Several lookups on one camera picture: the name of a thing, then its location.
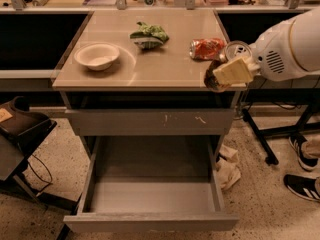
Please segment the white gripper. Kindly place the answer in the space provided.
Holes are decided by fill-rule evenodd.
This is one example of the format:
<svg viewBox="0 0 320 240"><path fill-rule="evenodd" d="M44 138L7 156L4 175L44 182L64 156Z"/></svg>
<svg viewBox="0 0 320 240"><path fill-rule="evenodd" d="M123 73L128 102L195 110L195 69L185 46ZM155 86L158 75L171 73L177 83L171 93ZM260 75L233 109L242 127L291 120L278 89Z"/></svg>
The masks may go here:
<svg viewBox="0 0 320 240"><path fill-rule="evenodd" d="M260 74L280 82L301 78L307 71L297 62L291 46L291 30L295 20L285 20L270 27L250 45L252 57L238 56L220 65L213 75L220 85L252 82Z"/></svg>

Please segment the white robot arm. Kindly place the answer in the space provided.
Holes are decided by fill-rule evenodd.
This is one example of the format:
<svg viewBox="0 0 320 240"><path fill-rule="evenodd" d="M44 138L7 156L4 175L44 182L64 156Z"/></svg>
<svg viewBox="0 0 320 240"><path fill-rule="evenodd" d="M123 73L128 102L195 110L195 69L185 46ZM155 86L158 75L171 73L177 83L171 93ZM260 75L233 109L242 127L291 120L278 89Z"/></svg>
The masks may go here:
<svg viewBox="0 0 320 240"><path fill-rule="evenodd" d="M320 69L320 8L284 20L248 45L228 43L219 54L222 62L212 71L222 86L252 82L257 74L280 82Z"/></svg>

